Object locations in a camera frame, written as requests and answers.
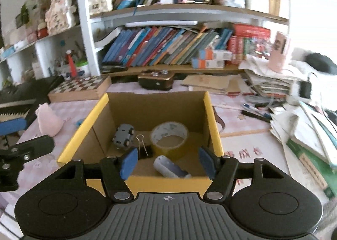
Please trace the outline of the red bottle figurine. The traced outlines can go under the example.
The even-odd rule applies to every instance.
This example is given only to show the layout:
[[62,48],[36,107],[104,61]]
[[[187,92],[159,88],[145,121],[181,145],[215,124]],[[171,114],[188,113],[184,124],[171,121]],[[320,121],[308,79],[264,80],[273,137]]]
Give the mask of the red bottle figurine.
[[68,59],[68,64],[70,66],[71,77],[76,78],[77,77],[76,66],[72,58],[72,51],[70,49],[66,51],[66,57]]

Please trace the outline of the white green jar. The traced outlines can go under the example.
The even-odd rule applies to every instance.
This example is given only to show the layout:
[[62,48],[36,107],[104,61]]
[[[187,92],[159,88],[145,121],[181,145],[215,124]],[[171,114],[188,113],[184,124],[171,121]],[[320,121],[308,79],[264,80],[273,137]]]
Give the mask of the white green jar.
[[86,77],[91,76],[87,61],[79,61],[75,63],[75,67],[76,67],[78,77],[86,78]]

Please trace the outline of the pink pen holder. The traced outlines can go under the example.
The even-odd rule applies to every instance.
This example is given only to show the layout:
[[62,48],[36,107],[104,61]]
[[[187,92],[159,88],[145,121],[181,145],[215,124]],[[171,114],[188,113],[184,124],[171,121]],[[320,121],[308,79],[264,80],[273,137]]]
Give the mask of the pink pen holder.
[[283,67],[286,63],[288,46],[289,37],[281,32],[277,32],[269,58],[269,69],[277,73],[281,73],[283,71]]

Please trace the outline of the black Yamaha keyboard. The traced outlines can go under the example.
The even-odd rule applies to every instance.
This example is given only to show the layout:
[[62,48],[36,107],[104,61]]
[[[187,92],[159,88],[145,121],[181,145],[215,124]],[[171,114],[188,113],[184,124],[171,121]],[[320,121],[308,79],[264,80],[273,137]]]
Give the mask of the black Yamaha keyboard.
[[49,92],[62,82],[64,77],[52,76],[4,88],[1,90],[1,122],[24,118],[27,129],[37,118],[35,111],[39,105],[49,104]]

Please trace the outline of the pink plush pig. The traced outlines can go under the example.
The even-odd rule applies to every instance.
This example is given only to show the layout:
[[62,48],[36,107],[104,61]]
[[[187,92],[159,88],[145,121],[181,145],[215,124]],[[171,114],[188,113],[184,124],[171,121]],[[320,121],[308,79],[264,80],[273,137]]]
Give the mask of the pink plush pig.
[[40,104],[35,114],[37,115],[38,126],[42,135],[54,137],[64,125],[64,121],[55,114],[47,103]]

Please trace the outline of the yellow cardboard box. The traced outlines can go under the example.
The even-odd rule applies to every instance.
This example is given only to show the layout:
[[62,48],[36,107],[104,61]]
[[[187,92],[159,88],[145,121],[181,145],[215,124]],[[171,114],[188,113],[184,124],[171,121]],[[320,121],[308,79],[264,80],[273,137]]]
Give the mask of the yellow cardboard box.
[[134,135],[128,145],[139,161],[127,180],[132,193],[197,192],[211,185],[199,162],[199,148],[223,155],[215,110],[208,92],[106,93],[76,130],[58,163],[80,159],[98,163],[121,156],[113,143],[118,127],[128,124]]

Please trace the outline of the white spray bottle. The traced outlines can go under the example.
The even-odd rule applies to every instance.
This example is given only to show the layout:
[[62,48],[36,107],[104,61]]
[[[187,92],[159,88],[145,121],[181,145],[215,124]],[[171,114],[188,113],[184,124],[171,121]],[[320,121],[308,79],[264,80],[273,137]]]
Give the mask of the white spray bottle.
[[153,163],[154,169],[165,178],[190,178],[191,174],[183,171],[164,155],[158,156]]

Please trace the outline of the white bookshelf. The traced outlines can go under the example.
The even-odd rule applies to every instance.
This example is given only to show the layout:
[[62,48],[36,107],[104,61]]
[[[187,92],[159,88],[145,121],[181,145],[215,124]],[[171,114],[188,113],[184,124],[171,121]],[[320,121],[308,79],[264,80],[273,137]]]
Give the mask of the white bookshelf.
[[[84,47],[90,63],[90,74],[100,75],[97,52],[100,52],[101,48],[95,46],[95,42],[118,26],[132,25],[133,23],[159,25],[167,23],[172,26],[187,26],[192,22],[201,24],[216,20],[259,25],[262,25],[263,22],[289,25],[289,20],[280,16],[211,4],[155,4],[90,15],[88,0],[72,1],[76,2],[74,27],[32,41],[5,58],[13,81],[20,82],[24,71],[34,62],[39,63],[43,77],[55,75],[56,59],[64,56],[66,50],[75,45],[76,39]],[[15,30],[16,17],[24,2],[25,0],[1,0],[2,37],[6,44],[9,44],[11,39],[21,41],[24,38],[23,27],[20,27],[18,31]]]

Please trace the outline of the stack of papers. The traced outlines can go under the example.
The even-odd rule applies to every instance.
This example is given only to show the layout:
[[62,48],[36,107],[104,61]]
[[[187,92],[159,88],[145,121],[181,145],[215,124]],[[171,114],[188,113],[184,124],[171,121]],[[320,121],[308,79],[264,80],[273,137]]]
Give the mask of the stack of papers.
[[[296,78],[283,77],[282,73],[271,71],[267,63],[266,59],[247,55],[239,67],[257,73],[260,77],[291,80],[292,88],[296,91],[305,75],[314,73],[314,69],[307,63],[295,60],[286,67],[286,73],[294,73]],[[336,126],[328,119],[326,113],[319,112],[312,103],[301,100],[295,102],[296,105],[290,105],[289,110],[272,115],[272,127],[274,130],[281,128],[286,133],[285,144],[307,169],[327,198],[335,198]]]

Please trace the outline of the wooden chess board box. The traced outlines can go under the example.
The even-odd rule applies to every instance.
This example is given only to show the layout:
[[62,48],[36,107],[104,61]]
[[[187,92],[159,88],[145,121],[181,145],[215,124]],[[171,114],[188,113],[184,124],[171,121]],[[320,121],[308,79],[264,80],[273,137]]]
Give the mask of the wooden chess board box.
[[51,103],[99,100],[111,85],[109,76],[95,76],[62,82],[49,92]]

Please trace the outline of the yellow tape roll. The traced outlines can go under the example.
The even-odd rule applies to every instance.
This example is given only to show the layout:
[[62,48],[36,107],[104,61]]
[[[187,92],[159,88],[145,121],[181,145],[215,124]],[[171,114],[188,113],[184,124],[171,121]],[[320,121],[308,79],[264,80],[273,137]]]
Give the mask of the yellow tape roll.
[[184,124],[175,121],[161,123],[150,134],[152,151],[156,156],[178,160],[184,155],[188,137],[189,130]]

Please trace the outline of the pink checkered tablecloth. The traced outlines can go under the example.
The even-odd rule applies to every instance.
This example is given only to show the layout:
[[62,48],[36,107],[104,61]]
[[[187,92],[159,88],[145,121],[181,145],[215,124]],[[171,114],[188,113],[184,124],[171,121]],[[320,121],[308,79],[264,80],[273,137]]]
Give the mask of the pink checkered tablecloth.
[[[100,100],[52,104],[53,111],[66,119],[55,136],[54,150],[27,163],[18,177],[14,192],[1,194],[3,205],[14,205],[28,190],[72,159],[98,163],[112,155],[116,148],[112,138],[121,124],[130,124],[136,132],[150,137],[160,124],[174,121],[189,131],[186,143],[173,154],[172,160],[189,172],[188,179],[164,178],[153,167],[153,159],[137,163],[127,185],[137,192],[198,192],[203,194],[211,181],[198,159],[201,146],[213,149],[219,156],[229,155],[240,162],[251,163],[263,157],[288,172],[280,142],[270,133],[227,136],[223,134],[239,121],[238,97],[209,94],[202,91],[134,93],[112,92]],[[216,119],[225,122],[221,127]]]

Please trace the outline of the black brown small case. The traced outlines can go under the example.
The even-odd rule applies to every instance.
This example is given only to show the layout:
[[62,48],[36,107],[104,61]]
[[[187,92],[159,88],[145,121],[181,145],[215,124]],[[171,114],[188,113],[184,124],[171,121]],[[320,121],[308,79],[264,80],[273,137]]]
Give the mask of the black brown small case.
[[147,90],[169,91],[173,87],[175,73],[168,70],[146,70],[138,75],[138,83]]

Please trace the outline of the grey toy car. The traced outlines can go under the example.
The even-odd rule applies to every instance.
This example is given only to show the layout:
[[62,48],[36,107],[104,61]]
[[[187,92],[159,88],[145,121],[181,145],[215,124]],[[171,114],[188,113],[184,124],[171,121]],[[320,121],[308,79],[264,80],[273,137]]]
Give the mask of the grey toy car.
[[130,146],[134,133],[135,129],[132,125],[121,124],[117,128],[112,142],[118,149],[127,149]]

